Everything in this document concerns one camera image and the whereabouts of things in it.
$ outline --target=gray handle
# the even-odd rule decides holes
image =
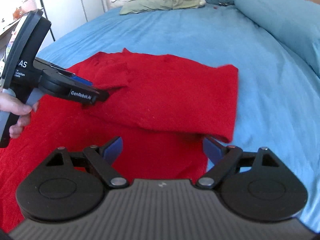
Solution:
[[[2,93],[8,93],[9,95],[16,97],[16,94],[11,89],[3,89]],[[40,98],[44,95],[44,93],[38,88],[34,88],[31,92],[26,105],[33,106]],[[9,112],[0,111],[0,148],[6,148],[10,141],[9,128],[12,125],[15,125],[18,121],[18,117],[16,115],[11,115]]]

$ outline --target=hand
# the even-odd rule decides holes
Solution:
[[[24,105],[17,98],[10,96],[7,93],[2,93],[0,89],[0,111],[10,112],[20,115],[17,124],[9,129],[10,137],[16,139],[20,136],[25,126],[30,124],[31,111],[37,111],[39,102],[35,103],[33,107]]]

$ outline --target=black mount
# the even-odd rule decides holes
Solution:
[[[210,136],[203,145],[216,164],[195,187],[213,190],[239,216],[274,223],[293,217],[305,206],[305,187],[268,148],[243,152],[236,146],[224,147]],[[129,187],[111,167],[121,150],[120,137],[82,152],[56,149],[18,187],[22,213],[33,220],[57,222],[92,211],[110,190]],[[239,172],[242,167],[251,169]]]

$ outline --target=blue bedsheet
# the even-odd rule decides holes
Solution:
[[[320,231],[320,79],[234,6],[120,16],[113,9],[39,52],[65,68],[98,51],[173,54],[239,69],[232,144],[268,146],[308,189],[300,220]]]

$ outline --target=red cloth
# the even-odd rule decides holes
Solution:
[[[19,183],[59,146],[81,151],[121,136],[114,163],[124,177],[190,178],[206,170],[203,134],[232,140],[238,69],[211,68],[184,58],[99,52],[69,69],[109,89],[95,106],[45,96],[19,139],[0,150],[0,226],[8,232],[23,220],[15,201]]]

